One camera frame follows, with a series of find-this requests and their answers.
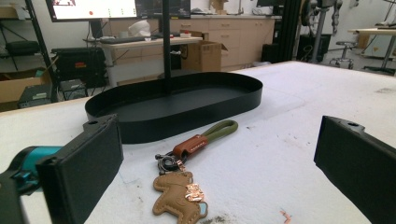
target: leather charm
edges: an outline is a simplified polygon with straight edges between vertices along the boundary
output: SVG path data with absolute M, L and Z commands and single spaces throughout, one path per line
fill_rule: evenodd
M 196 199 L 189 201 L 192 194 L 204 197 L 198 185 L 192 184 L 191 172 L 160 175 L 153 186 L 163 192 L 152 208 L 154 215 L 169 212 L 178 217 L 177 224 L 193 224 L 207 216 L 207 203 Z
M 190 154 L 196 152 L 198 149 L 206 145 L 207 138 L 203 135 L 196 134 L 194 137 L 175 146 L 173 153 L 181 160 L 183 157 L 190 156 Z

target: green cord loop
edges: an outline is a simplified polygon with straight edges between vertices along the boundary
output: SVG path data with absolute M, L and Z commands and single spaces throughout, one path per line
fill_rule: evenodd
M 212 141 L 215 141 L 218 138 L 221 138 L 223 136 L 235 132 L 236 129 L 238 129 L 238 123 L 234 120 L 226 119 L 215 124 L 213 127 L 208 129 L 206 132 L 202 133 L 201 135 L 207 138 L 208 143 L 211 143 Z

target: black bag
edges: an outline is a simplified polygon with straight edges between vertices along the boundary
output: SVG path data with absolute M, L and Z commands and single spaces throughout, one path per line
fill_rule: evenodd
M 11 56 L 33 55 L 40 51 L 40 47 L 36 41 L 6 43 L 6 49 Z

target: floor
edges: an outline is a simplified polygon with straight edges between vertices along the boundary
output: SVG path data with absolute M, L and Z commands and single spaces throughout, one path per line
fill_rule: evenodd
M 369 69 L 364 69 L 363 68 L 364 66 L 381 67 L 383 63 L 383 58 L 361 56 L 362 50 L 363 49 L 353 49 L 353 50 L 348 49 L 346 52 L 346 57 L 354 60 L 353 70 L 368 72 L 368 73 L 376 73 L 385 76 L 394 76 L 394 74 L 390 74 L 386 72 L 378 72 L 378 71 L 371 71 Z M 323 61 L 319 64 L 329 65 L 329 62 L 332 58 L 340 58 L 342 54 L 343 54 L 342 49 L 329 50 L 327 54 L 325 54 Z M 340 67 L 348 69 L 348 62 L 341 63 Z M 396 59 L 394 61 L 389 60 L 387 62 L 387 68 L 396 69 Z

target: stool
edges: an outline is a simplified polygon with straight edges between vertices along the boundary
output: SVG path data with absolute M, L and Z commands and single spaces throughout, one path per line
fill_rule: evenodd
M 353 47 L 357 46 L 358 43 L 354 42 L 354 41 L 337 41 L 335 44 L 345 46 L 344 50 L 343 50 L 343 55 L 341 56 L 341 58 L 331 59 L 329 63 L 332 63 L 332 61 L 335 61 L 335 65 L 337 65 L 339 67 L 340 63 L 349 62 L 349 65 L 347 68 L 352 69 L 353 68 L 353 59 L 346 58 L 347 49 L 352 49 Z

